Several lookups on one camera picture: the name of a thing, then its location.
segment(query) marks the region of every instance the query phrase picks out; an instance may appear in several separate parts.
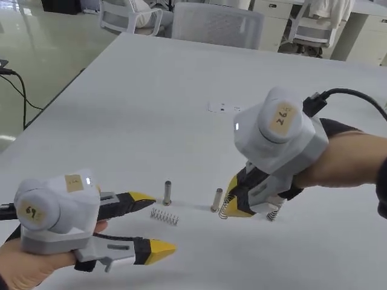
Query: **handwritten label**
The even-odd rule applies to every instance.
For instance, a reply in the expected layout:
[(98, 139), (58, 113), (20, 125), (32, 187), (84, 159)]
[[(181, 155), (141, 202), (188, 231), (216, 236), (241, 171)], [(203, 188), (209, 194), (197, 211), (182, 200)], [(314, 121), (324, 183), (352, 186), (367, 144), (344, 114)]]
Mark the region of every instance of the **handwritten label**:
[(44, 211), (27, 201), (21, 202), (18, 208), (18, 215), (37, 225), (40, 225), (46, 216)]
[(277, 111), (269, 126), (270, 130), (281, 136), (286, 136), (296, 112), (296, 108), (289, 103), (278, 104)]
[(68, 193), (83, 190), (83, 184), (80, 175), (65, 175), (65, 180)]

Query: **floor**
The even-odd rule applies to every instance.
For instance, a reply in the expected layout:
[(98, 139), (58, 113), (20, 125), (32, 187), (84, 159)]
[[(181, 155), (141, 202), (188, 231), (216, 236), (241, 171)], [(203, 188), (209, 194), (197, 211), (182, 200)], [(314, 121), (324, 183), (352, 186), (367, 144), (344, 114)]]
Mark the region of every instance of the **floor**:
[[(0, 59), (23, 78), (32, 104), (44, 107), (116, 35), (96, 15), (43, 11), (40, 0), (0, 0)], [(8, 77), (17, 87), (19, 82)], [(0, 152), (22, 132), (23, 99), (0, 79)], [(27, 121), (38, 110), (29, 107)]]

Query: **hand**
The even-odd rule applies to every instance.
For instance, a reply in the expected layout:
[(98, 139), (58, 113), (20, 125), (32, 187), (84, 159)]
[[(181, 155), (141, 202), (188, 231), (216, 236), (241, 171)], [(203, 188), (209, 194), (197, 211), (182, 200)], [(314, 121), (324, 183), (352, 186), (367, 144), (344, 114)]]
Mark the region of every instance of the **hand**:
[(387, 158), (387, 139), (351, 131), (330, 138), (328, 148), (308, 169), (294, 177), (299, 188), (355, 187), (375, 184)]
[[(98, 222), (95, 232), (108, 226), (106, 221)], [(73, 253), (38, 256), (20, 250), (20, 239), (10, 240), (0, 247), (0, 275), (9, 290), (30, 290), (42, 283), (55, 270), (74, 265)]]

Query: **white tabletop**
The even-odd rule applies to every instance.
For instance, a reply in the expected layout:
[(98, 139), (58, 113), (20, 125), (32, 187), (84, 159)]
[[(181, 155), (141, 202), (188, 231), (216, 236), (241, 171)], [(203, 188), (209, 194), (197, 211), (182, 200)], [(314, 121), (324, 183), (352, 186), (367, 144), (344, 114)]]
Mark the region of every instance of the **white tabletop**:
[[(304, 4), (305, 1), (304, 0), (271, 0), (271, 2), (302, 5)], [(359, 14), (387, 17), (387, 7), (382, 6), (380, 4), (376, 4), (369, 0), (356, 0), (352, 12), (359, 13)]]
[[(0, 156), (1, 202), (13, 200), (24, 178), (82, 167), (106, 191), (161, 198), (170, 179), (166, 210), (180, 216), (177, 227), (151, 220), (147, 208), (111, 220), (106, 233), (178, 250), (110, 274), (63, 269), (39, 289), (385, 289), (387, 221), (373, 186), (309, 189), (272, 224), (222, 221), (208, 210), (245, 159), (233, 145), (233, 115), (206, 108), (254, 105), (277, 85), (300, 98), (340, 86), (381, 100), (386, 79), (382, 68), (121, 34)], [(354, 97), (332, 97), (322, 115), (387, 136), (385, 121)], [(16, 224), (1, 222), (1, 238)]]

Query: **power cord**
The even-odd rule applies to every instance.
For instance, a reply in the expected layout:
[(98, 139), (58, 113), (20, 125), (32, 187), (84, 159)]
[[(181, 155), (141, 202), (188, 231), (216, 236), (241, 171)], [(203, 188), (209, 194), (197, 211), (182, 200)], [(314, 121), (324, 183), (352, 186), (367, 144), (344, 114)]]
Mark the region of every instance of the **power cord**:
[(387, 121), (387, 113), (385, 110), (378, 104), (377, 101), (375, 101), (370, 96), (355, 91), (353, 89), (330, 89), (328, 91), (322, 92), (321, 94), (315, 93), (311, 97), (308, 97), (306, 100), (304, 100), (304, 108), (303, 111), (308, 117), (315, 116), (319, 111), (322, 110), (327, 105), (327, 98), (329, 98), (333, 94), (347, 94), (347, 95), (354, 95), (355, 97), (361, 98), (362, 100), (370, 103), (373, 105), (383, 116), (383, 118)]
[[(2, 79), (4, 79), (4, 80), (6, 80), (7, 82), (9, 82), (11, 85), (12, 85), (12, 87), (24, 98), (24, 95), (23, 95), (23, 93), (17, 88), (17, 87), (15, 87), (15, 85), (13, 84), (13, 82), (11, 82), (9, 79), (7, 79), (6, 77), (3, 77), (3, 76), (0, 76), (0, 78), (2, 78)], [(32, 108), (34, 108), (34, 109), (37, 109), (37, 110), (43, 110), (42, 108), (40, 108), (40, 107), (38, 107), (38, 106), (35, 106), (34, 104), (32, 104), (30, 101), (28, 101), (28, 99), (27, 99), (27, 103), (32, 107)]]
[[(9, 80), (7, 79), (6, 77), (2, 76), (2, 75), (7, 75), (7, 76), (16, 76), (18, 77), (18, 79), (20, 80), (20, 83), (22, 85), (22, 92), (20, 90), (18, 90), (17, 87), (15, 87), (15, 85)], [(16, 72), (16, 71), (13, 71), (12, 69), (7, 69), (7, 68), (1, 68), (0, 69), (0, 77), (3, 78), (4, 80), (8, 81), (12, 87), (17, 90), (17, 92), (23, 97), (24, 99), (24, 103), (23, 103), (23, 130), (25, 130), (27, 128), (27, 104), (29, 104), (31, 107), (35, 108), (35, 109), (38, 109), (38, 110), (43, 110), (42, 108), (39, 108), (37, 106), (34, 106), (33, 104), (30, 103), (30, 101), (28, 101), (27, 99), (27, 93), (25, 92), (25, 85), (24, 85), (24, 81), (22, 79), (22, 77)]]

